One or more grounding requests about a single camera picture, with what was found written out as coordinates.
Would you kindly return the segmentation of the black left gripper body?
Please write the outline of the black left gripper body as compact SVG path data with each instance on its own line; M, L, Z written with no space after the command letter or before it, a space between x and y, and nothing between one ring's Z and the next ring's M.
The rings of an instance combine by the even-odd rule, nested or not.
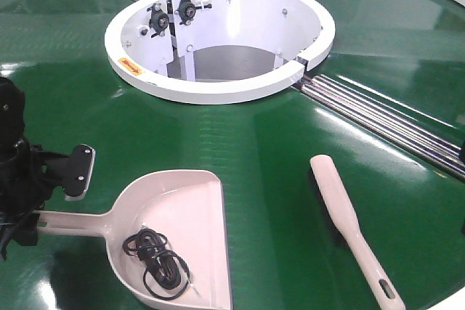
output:
M39 144L18 144L1 156L1 258L7 246L38 242L35 212L44 207L55 187L61 186L69 156L45 151Z

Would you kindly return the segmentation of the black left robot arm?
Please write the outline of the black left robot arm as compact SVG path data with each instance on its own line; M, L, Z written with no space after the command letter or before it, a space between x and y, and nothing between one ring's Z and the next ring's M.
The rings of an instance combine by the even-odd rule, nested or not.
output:
M11 240L20 245L37 243L37 219L31 216L44 207L55 187L62 184L50 160L68 156L47 152L24 136L25 93L1 77L1 260L7 259Z

